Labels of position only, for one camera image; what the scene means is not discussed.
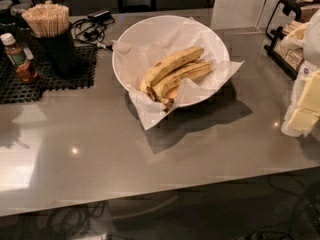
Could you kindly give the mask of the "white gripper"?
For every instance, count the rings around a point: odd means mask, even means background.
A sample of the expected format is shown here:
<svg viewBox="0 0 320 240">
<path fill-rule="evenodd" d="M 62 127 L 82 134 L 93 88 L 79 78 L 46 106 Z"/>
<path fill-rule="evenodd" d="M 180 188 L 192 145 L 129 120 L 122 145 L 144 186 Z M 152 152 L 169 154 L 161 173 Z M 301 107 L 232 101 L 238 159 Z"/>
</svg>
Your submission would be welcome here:
<svg viewBox="0 0 320 240">
<path fill-rule="evenodd" d="M 291 103 L 281 131 L 292 137 L 308 135 L 320 114 L 320 67 L 305 61 L 294 82 Z"/>
</svg>

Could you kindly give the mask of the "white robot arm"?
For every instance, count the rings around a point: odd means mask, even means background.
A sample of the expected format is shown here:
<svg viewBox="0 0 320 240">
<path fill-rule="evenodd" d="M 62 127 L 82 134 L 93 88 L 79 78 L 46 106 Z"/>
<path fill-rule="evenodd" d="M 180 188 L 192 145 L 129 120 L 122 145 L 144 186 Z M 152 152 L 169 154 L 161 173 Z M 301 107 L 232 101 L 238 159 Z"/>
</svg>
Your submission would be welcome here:
<svg viewBox="0 0 320 240">
<path fill-rule="evenodd" d="M 290 50 L 301 48 L 304 59 L 281 131 L 292 137 L 306 136 L 320 119 L 320 10 L 308 23 L 287 35 L 281 46 Z"/>
</svg>

